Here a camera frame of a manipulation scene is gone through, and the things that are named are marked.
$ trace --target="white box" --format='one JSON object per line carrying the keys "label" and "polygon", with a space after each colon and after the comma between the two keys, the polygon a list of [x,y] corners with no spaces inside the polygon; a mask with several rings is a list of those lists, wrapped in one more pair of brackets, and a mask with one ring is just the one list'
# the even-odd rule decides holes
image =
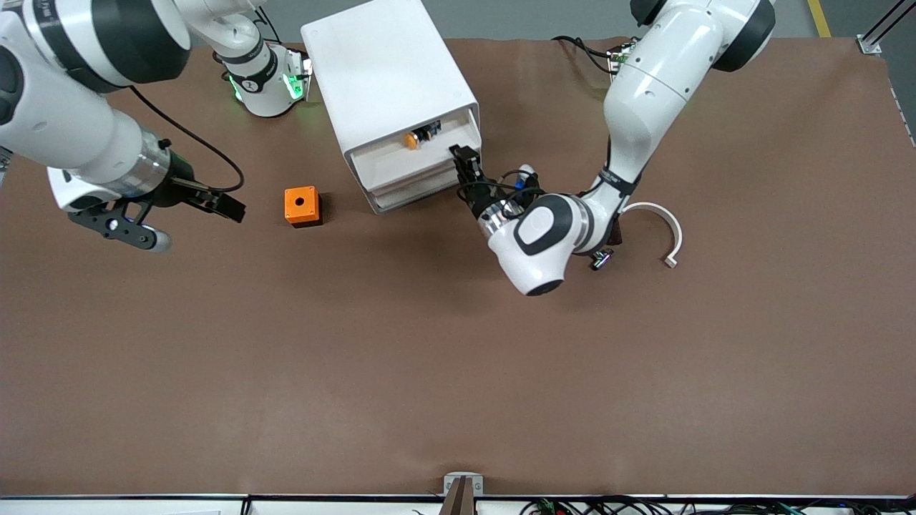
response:
{"label": "white box", "polygon": [[[477,100],[420,0],[372,0],[302,26],[343,157],[376,213],[457,184],[449,147],[480,150]],[[410,149],[404,135],[442,131]]]}

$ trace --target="yellow line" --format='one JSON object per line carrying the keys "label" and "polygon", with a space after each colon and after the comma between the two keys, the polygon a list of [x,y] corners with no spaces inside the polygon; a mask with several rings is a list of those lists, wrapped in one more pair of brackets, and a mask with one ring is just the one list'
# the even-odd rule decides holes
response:
{"label": "yellow line", "polygon": [[817,35],[821,38],[830,38],[830,27],[827,26],[827,18],[823,15],[821,0],[808,0],[808,7],[814,18],[814,26],[817,27]]}

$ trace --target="green light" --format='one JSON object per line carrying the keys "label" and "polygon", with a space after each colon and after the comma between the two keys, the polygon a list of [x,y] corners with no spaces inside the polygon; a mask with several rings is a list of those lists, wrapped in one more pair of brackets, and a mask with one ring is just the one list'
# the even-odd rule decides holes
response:
{"label": "green light", "polygon": [[302,81],[296,79],[296,77],[289,77],[286,73],[284,73],[283,83],[287,85],[289,96],[291,96],[293,100],[299,100],[302,98]]}
{"label": "green light", "polygon": [[238,91],[238,86],[235,85],[235,79],[232,78],[232,75],[229,76],[229,83],[232,84],[232,89],[235,91],[235,98],[236,98],[239,102],[243,102],[243,100],[242,100],[242,94],[239,93],[239,91]]}

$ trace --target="table surface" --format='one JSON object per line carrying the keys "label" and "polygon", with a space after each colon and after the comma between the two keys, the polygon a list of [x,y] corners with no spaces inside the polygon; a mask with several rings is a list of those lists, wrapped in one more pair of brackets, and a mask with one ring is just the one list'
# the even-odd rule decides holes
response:
{"label": "table surface", "polygon": [[[577,192],[607,77],[556,42],[449,41],[485,169]],[[241,225],[181,206],[165,255],[70,223],[24,159],[0,190],[6,494],[907,494],[916,477],[916,152],[880,58],[773,40],[712,72],[600,273],[527,299],[454,191],[372,214],[321,104],[257,119],[197,49],[142,90],[246,170]],[[129,93],[199,178],[234,177]],[[285,188],[327,195],[292,229]]]}

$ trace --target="metal post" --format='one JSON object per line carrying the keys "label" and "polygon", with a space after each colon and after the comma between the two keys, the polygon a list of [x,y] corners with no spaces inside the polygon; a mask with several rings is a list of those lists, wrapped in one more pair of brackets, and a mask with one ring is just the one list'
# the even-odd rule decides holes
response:
{"label": "metal post", "polygon": [[881,53],[878,43],[904,16],[910,13],[913,7],[916,7],[916,0],[899,0],[864,36],[857,35],[856,39],[858,39],[862,53],[867,55]]}

